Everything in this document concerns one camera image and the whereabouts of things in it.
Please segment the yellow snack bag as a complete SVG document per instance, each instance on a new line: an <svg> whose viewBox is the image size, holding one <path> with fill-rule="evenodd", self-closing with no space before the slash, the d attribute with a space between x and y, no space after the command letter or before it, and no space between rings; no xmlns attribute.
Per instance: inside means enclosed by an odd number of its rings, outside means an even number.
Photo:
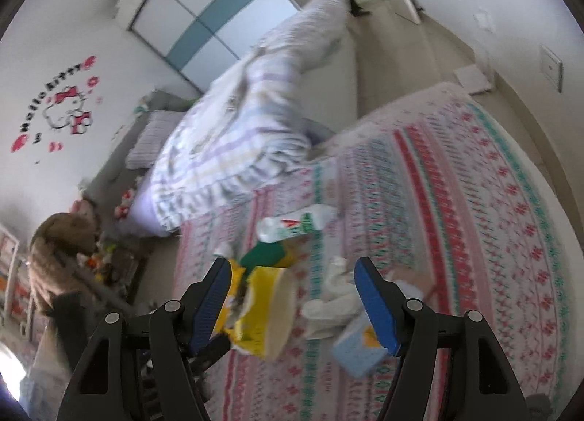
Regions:
<svg viewBox="0 0 584 421"><path fill-rule="evenodd" d="M230 263L232 282L213 333L225 333L235 349L275 361L292 332L298 284L291 270L258 266L250 273Z"/></svg>

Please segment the white tissue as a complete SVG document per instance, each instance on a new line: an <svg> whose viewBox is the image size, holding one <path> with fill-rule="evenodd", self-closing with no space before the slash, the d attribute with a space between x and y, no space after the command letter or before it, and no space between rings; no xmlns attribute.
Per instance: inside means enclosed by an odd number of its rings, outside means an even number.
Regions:
<svg viewBox="0 0 584 421"><path fill-rule="evenodd" d="M345 258L331 258L325 266L320 298L306 301L301 316L306 321L304 337L323 340L338 336L362 312L351 266Z"/></svg>

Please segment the green yellow sponge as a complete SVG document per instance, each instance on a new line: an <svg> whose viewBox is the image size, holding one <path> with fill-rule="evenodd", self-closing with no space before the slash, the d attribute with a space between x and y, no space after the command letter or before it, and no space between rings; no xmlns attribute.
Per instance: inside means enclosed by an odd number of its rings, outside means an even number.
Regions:
<svg viewBox="0 0 584 421"><path fill-rule="evenodd" d="M288 268L294 265L296 256L292 246L284 241L258 242L239 260L239 265L248 272L256 267Z"/></svg>

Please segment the white AD bottle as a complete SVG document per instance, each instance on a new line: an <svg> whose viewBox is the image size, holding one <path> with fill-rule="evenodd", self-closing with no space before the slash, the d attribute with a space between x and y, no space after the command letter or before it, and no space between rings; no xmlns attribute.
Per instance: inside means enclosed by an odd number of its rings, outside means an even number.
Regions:
<svg viewBox="0 0 584 421"><path fill-rule="evenodd" d="M264 217L256 223L257 239L263 243L276 243L297 236L323 231L338 217L338 209L322 203L306 206L292 213Z"/></svg>

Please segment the light blue tissue pack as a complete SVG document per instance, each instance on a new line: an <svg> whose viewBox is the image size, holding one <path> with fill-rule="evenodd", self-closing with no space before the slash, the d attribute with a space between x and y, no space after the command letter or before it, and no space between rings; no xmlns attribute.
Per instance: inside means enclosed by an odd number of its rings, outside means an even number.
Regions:
<svg viewBox="0 0 584 421"><path fill-rule="evenodd" d="M331 355L353 378L369 374L388 351L376 339L365 312L353 319L331 346Z"/></svg>

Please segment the patterned red green bedsheet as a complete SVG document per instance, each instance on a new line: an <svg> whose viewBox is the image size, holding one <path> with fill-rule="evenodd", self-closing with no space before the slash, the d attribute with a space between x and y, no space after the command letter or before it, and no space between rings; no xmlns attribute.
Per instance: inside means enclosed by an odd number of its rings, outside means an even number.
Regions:
<svg viewBox="0 0 584 421"><path fill-rule="evenodd" d="M582 379L572 284L580 245L537 166L461 87L441 83L380 107L280 184L185 223L174 294L204 276L221 243L244 254L261 218L313 203L342 215L299 240L299 301L320 296L335 257L426 273L436 311L480 311L524 394L564 409Z"/></svg>

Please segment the brown plush teddy bear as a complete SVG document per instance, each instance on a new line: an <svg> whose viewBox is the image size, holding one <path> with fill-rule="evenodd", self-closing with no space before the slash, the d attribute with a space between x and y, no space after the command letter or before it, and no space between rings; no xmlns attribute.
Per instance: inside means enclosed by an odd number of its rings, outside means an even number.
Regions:
<svg viewBox="0 0 584 421"><path fill-rule="evenodd" d="M36 309L53 311L54 300L63 294L88 292L67 269L78 254L91 256L97 247L99 220L89 209L81 213L55 213L36 230L29 246L29 279Z"/></svg>

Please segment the striped pillow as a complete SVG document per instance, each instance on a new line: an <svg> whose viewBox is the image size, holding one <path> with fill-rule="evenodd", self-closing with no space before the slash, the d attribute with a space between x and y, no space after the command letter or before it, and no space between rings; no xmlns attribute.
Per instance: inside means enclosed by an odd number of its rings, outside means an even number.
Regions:
<svg viewBox="0 0 584 421"><path fill-rule="evenodd" d="M178 111L152 111L149 114L146 127L126 157L125 167L131 171L149 169L184 115L185 112Z"/></svg>

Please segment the plaid white purple quilt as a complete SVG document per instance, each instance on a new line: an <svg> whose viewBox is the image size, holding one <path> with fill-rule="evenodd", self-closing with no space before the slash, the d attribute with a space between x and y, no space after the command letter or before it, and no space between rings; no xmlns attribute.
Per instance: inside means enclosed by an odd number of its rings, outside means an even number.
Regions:
<svg viewBox="0 0 584 421"><path fill-rule="evenodd" d="M303 166L312 144L300 105L304 76L337 51L349 0L311 0L214 80L150 170L165 233Z"/></svg>

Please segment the white blue wardrobe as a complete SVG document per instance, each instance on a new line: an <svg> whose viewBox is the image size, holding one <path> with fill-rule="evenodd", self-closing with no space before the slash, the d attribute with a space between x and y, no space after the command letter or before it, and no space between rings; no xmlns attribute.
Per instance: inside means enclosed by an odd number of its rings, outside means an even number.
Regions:
<svg viewBox="0 0 584 421"><path fill-rule="evenodd" d="M204 93L296 12L290 0L145 0L131 30Z"/></svg>

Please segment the Hello Kitty wall sticker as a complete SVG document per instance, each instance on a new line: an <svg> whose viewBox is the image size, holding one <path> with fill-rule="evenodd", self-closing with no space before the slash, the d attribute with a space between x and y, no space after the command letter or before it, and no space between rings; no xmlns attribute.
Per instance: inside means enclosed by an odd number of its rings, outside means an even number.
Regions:
<svg viewBox="0 0 584 421"><path fill-rule="evenodd" d="M97 56L89 55L43 84L26 108L17 137L10 146L11 153L42 143L46 133L50 134L47 149L50 153L57 152L64 144L59 138L53 138L53 133L81 136L89 130L93 124L93 108L99 101L94 94L100 84L96 64Z"/></svg>

